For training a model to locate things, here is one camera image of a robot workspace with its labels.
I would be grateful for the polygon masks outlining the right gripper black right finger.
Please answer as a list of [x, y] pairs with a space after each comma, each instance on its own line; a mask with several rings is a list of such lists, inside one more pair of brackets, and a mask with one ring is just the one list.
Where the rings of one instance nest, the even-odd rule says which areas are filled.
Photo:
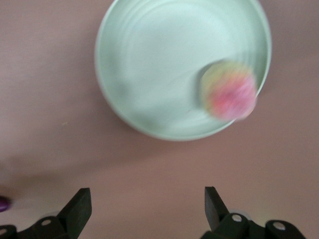
[[205, 187], [205, 215], [210, 231], [203, 239], [305, 239], [293, 224], [270, 220], [262, 227], [240, 213], [231, 213], [215, 187]]

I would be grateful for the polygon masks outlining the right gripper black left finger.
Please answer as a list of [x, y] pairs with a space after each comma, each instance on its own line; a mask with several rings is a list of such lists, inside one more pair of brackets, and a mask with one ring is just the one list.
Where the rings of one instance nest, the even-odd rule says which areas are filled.
[[14, 225], [1, 225], [0, 237], [2, 239], [77, 239], [91, 215], [91, 191], [89, 188], [81, 188], [56, 216], [44, 217], [20, 232]]

